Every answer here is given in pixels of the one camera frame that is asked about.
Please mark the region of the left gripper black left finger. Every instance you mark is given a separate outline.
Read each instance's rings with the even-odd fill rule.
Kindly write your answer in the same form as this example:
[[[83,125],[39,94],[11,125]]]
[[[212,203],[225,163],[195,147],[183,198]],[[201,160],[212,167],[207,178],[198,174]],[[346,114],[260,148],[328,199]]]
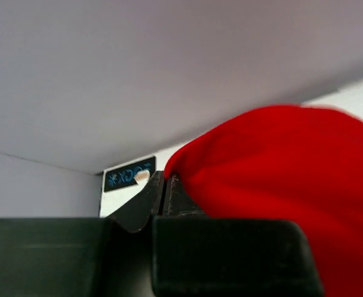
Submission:
[[[158,171],[104,218],[0,218],[0,296],[152,296]]]

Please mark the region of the red t-shirt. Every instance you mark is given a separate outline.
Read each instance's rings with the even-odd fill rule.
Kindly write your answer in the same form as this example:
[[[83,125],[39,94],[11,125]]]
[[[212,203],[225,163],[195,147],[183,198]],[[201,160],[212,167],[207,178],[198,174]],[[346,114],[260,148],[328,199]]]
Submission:
[[[297,105],[241,114],[181,147],[176,174],[211,217],[282,218],[307,235],[327,296],[363,296],[363,121]]]

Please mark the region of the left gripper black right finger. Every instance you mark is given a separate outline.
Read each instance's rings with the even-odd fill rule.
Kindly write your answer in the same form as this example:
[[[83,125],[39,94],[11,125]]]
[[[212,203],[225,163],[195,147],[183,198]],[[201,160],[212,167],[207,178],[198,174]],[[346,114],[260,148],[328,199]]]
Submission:
[[[294,222],[215,219],[168,179],[152,221],[156,296],[322,296],[308,240]]]

